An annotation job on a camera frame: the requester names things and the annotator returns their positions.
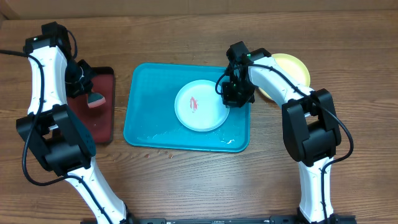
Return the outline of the red black sponge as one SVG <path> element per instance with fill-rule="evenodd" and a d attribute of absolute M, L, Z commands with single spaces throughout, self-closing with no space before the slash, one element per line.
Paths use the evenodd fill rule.
<path fill-rule="evenodd" d="M 96 108 L 106 103 L 103 95 L 96 92 L 89 92 L 87 94 L 87 104 L 89 108 Z"/>

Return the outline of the light blue plate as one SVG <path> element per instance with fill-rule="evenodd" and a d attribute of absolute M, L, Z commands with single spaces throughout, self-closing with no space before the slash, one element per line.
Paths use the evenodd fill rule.
<path fill-rule="evenodd" d="M 221 87 L 209 80 L 187 83 L 175 98 L 177 119 L 192 131 L 207 132 L 220 127 L 229 115 L 229 108 L 223 104 L 217 90 Z"/>

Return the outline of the yellow-green plate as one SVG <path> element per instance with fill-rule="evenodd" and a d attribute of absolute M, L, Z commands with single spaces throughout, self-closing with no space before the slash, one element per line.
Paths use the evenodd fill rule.
<path fill-rule="evenodd" d="M 289 54 L 273 54 L 255 60 L 249 67 L 249 76 L 252 84 L 279 106 L 313 91 L 307 67 Z"/>

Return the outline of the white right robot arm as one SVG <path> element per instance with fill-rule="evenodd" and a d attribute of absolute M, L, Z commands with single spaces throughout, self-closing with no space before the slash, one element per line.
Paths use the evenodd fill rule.
<path fill-rule="evenodd" d="M 267 92 L 282 111 L 282 135 L 290 157 L 298 163 L 302 223 L 339 223 L 330 199 L 330 171 L 341 133 L 331 94 L 314 91 L 282 69 L 271 53 L 249 51 L 237 42 L 226 52 L 229 64 L 218 80 L 216 92 L 228 108 L 254 102 L 254 90 Z"/>

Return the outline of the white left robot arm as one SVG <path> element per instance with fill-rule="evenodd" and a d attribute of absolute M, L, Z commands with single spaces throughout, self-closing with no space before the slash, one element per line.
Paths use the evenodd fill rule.
<path fill-rule="evenodd" d="M 32 98 L 27 116 L 16 121 L 31 151 L 57 182 L 67 181 L 81 195 L 97 223 L 135 223 L 127 205 L 119 199 L 96 163 L 94 139 L 70 109 L 68 98 L 86 95 L 92 103 L 104 100 L 92 91 L 97 68 L 76 61 L 72 33 L 56 22 L 44 24 L 41 35 L 26 39 L 24 53 L 32 69 Z"/>

